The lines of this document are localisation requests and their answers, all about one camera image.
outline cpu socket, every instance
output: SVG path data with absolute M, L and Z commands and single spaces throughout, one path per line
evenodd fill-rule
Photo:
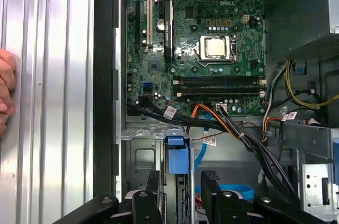
M 201 62 L 234 62 L 233 36 L 202 35 L 194 48 Z

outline motherboard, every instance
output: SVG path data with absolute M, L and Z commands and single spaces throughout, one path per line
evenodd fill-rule
M 128 0 L 127 13 L 129 102 L 264 112 L 262 0 Z

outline human hand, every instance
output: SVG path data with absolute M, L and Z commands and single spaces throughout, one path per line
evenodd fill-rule
M 0 49 L 0 137 L 6 130 L 6 121 L 14 115 L 14 103 L 10 91 L 15 86 L 15 59 L 13 55 Z

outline green circuit board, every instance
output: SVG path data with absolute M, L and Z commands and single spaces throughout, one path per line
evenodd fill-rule
M 147 29 L 147 0 L 128 0 L 127 32 L 127 73 L 130 82 L 127 85 L 127 99 L 137 103 L 143 95 L 143 83 L 152 83 L 150 94 L 154 102 L 162 109 L 168 105 L 182 113 L 191 114 L 194 103 L 215 106 L 228 102 L 231 115 L 261 115 L 262 97 L 177 97 L 173 91 L 173 76 L 219 77 L 219 76 L 265 76 L 263 55 L 262 1 L 261 0 L 173 0 L 174 19 L 174 59 L 171 63 L 164 60 L 164 32 L 157 30 L 159 6 L 153 6 L 153 48 L 142 46 L 141 52 L 135 50 L 136 1 L 140 1 L 140 30 Z M 251 17 L 243 22 L 243 15 Z M 197 63 L 194 49 L 200 36 L 229 36 L 236 38 L 237 60 L 234 63 L 203 64 Z M 146 40 L 141 34 L 140 41 Z

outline pcie slot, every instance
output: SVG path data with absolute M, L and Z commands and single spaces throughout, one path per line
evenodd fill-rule
M 222 76 L 222 77 L 174 77 L 173 85 L 211 86 L 211 85 L 256 85 L 258 77 Z
M 177 97 L 184 96 L 262 96 L 264 91 L 260 88 L 181 88 L 177 93 Z
M 153 0 L 147 0 L 147 46 L 153 46 Z
M 140 34 L 141 34 L 141 15 L 140 15 L 140 1 L 135 2 L 136 7 L 136 25 L 135 25 L 135 50 L 137 54 L 140 54 Z

